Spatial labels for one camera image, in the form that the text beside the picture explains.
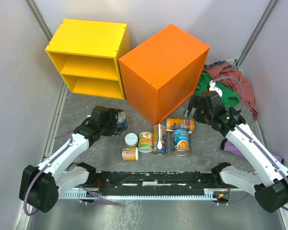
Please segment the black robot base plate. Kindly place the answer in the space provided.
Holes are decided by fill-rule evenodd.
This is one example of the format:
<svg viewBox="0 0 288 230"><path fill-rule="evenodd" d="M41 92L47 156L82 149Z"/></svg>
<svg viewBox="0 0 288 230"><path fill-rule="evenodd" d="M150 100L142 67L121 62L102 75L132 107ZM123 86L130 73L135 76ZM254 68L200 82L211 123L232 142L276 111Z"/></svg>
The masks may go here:
<svg viewBox="0 0 288 230"><path fill-rule="evenodd" d="M213 173L96 172L81 186L109 196L203 195L204 189L227 190L229 185Z"/></svg>

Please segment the blue Progresso soup can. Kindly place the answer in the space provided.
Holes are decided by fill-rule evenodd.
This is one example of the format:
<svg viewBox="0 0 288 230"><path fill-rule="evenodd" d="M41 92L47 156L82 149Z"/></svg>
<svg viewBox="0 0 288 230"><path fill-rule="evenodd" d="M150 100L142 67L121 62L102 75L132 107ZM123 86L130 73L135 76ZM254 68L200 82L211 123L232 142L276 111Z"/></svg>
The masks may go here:
<svg viewBox="0 0 288 230"><path fill-rule="evenodd" d="M177 129L173 132L173 154L176 156L186 156L190 153L190 136L187 130Z"/></svg>

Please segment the orange label small jar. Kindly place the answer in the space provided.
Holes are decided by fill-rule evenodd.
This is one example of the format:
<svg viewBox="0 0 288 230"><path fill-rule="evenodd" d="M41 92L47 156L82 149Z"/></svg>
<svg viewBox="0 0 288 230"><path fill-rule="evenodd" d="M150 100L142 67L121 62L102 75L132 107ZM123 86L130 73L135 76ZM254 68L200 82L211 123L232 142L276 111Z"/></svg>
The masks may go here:
<svg viewBox="0 0 288 230"><path fill-rule="evenodd" d="M124 161L137 161L139 159L137 147L127 147L122 150L122 158Z"/></svg>

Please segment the green cloth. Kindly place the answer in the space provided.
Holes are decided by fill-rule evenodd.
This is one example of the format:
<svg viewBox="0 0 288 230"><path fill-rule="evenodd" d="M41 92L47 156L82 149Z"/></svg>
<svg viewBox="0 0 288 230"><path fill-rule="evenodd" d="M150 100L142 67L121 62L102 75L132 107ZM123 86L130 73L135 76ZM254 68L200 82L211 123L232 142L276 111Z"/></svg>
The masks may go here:
<svg viewBox="0 0 288 230"><path fill-rule="evenodd" d="M204 92L207 92L209 89L210 81L212 81L210 75L206 72L202 72L195 90L195 94L200 95ZM234 107L240 103L240 98L238 94L227 88L223 83L216 82L216 87L218 87L222 91L221 101L226 109Z"/></svg>

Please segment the green label noodle cup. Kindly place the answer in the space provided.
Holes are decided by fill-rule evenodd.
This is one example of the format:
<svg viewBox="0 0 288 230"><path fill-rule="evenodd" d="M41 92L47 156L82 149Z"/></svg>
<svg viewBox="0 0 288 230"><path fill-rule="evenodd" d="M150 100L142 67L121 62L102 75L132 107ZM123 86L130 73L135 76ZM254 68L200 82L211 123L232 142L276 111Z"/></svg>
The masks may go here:
<svg viewBox="0 0 288 230"><path fill-rule="evenodd" d="M153 134L151 132L139 133L138 150L143 153L153 151Z"/></svg>

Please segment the yellow open shelf cabinet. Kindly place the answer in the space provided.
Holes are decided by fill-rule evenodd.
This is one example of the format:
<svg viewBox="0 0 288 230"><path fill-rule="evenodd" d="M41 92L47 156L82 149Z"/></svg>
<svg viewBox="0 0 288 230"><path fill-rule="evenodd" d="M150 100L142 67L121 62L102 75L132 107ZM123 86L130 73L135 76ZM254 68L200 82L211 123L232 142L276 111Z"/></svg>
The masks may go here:
<svg viewBox="0 0 288 230"><path fill-rule="evenodd" d="M45 51L70 92L123 100L119 58L130 49L125 23L64 19Z"/></svg>

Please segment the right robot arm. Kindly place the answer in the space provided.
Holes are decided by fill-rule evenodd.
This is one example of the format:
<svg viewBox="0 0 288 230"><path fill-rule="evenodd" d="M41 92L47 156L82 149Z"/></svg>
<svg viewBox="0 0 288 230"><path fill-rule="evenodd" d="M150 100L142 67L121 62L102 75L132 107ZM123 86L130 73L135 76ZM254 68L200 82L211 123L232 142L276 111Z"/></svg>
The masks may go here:
<svg viewBox="0 0 288 230"><path fill-rule="evenodd" d="M200 96L193 94L185 110L186 117L207 124L220 132L243 154L256 174L243 172L229 164L211 174L215 187L233 185L255 197L267 212L279 208L288 211L288 168L278 161L253 134L240 111L225 109L219 94L209 91Z"/></svg>

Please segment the purple cloth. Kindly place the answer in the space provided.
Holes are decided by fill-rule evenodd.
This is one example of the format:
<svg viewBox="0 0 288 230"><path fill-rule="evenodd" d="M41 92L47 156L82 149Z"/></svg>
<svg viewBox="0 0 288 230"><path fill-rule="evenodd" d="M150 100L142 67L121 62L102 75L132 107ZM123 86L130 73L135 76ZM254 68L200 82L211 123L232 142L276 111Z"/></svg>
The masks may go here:
<svg viewBox="0 0 288 230"><path fill-rule="evenodd" d="M234 144L232 144L230 141L228 141L227 139L224 139L221 142L221 149L224 151L232 152L235 155L239 155L239 156L245 158L245 156L239 151L239 149Z"/></svg>

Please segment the yellow blue upright can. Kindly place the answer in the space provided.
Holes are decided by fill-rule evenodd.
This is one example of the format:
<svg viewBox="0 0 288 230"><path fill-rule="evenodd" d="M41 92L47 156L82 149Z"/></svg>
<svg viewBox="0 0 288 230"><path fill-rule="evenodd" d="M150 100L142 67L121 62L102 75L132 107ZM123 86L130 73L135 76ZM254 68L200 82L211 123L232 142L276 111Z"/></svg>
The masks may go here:
<svg viewBox="0 0 288 230"><path fill-rule="evenodd" d="M161 125L161 138L162 138L162 149L157 149L158 142L158 125L153 127L153 153L157 155L163 155L167 152L167 133L166 127Z"/></svg>

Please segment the white lid small jar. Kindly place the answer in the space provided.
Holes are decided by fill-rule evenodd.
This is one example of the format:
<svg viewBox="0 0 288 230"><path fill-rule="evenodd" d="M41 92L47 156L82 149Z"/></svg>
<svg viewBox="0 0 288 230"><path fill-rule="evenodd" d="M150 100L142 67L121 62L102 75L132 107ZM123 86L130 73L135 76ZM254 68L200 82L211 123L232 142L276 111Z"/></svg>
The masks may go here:
<svg viewBox="0 0 288 230"><path fill-rule="evenodd" d="M129 147L136 147L138 144L138 136L135 133L127 134L124 140Z"/></svg>

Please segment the red pink cloth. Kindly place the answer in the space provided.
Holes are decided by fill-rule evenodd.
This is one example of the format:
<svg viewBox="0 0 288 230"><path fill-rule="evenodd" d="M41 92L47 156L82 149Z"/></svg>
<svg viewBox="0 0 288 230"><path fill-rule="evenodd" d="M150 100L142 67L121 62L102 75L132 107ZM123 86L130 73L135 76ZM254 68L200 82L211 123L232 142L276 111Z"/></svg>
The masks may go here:
<svg viewBox="0 0 288 230"><path fill-rule="evenodd" d="M233 77L241 84L244 92L244 104L250 109L252 118L258 120L259 114L255 107L255 96L250 84L250 81L243 75L243 73L232 67L227 61L218 61L210 65L204 65L204 71L215 80L222 77Z"/></svg>

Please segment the white plastic spoon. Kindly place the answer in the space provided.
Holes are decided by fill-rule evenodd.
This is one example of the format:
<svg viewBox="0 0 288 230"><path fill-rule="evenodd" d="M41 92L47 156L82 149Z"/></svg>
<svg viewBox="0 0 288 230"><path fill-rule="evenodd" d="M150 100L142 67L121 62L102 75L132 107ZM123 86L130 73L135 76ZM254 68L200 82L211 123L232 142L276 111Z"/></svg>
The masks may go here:
<svg viewBox="0 0 288 230"><path fill-rule="evenodd" d="M161 124L158 124L158 142L157 142L157 149L162 149L162 138L161 138Z"/></svg>

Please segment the orange wooden box cabinet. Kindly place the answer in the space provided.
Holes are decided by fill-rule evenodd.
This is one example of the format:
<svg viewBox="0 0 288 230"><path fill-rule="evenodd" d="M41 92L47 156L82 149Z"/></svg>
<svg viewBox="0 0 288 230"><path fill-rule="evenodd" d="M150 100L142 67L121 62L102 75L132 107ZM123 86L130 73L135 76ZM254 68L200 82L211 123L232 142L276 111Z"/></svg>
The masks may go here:
<svg viewBox="0 0 288 230"><path fill-rule="evenodd" d="M126 101L152 125L162 122L194 93L209 49L167 26L119 59Z"/></svg>

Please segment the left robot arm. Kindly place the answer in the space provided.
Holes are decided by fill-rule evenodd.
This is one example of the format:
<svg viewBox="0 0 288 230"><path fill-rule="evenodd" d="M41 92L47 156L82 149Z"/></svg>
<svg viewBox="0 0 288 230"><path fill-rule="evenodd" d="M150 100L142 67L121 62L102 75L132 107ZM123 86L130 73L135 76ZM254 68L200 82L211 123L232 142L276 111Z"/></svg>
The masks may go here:
<svg viewBox="0 0 288 230"><path fill-rule="evenodd" d="M39 165L28 165L23 170L19 198L27 216L35 214L28 211L28 205L47 213L60 195L79 185L91 187L96 183L96 169L84 162L68 172L65 169L101 136L120 136L124 130L122 113L121 109L96 106L89 117L68 133L68 140L55 153Z"/></svg>

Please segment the dark blue soup can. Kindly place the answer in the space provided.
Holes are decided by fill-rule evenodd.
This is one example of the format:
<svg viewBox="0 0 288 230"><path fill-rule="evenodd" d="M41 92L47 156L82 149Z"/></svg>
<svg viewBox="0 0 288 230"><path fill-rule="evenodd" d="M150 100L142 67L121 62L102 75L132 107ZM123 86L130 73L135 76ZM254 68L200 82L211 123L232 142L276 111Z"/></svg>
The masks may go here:
<svg viewBox="0 0 288 230"><path fill-rule="evenodd" d="M118 112L117 130L125 131L128 128L128 120L124 111Z"/></svg>

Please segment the yellow lying soup can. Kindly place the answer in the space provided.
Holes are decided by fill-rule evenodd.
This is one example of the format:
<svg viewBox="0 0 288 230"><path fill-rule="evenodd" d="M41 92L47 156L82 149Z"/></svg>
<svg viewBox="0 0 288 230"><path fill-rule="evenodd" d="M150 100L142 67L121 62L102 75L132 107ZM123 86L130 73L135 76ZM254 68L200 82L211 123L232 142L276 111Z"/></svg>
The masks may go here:
<svg viewBox="0 0 288 230"><path fill-rule="evenodd" d="M195 121L193 119L185 118L167 118L166 130L178 130L183 129L189 132L193 132L195 129Z"/></svg>

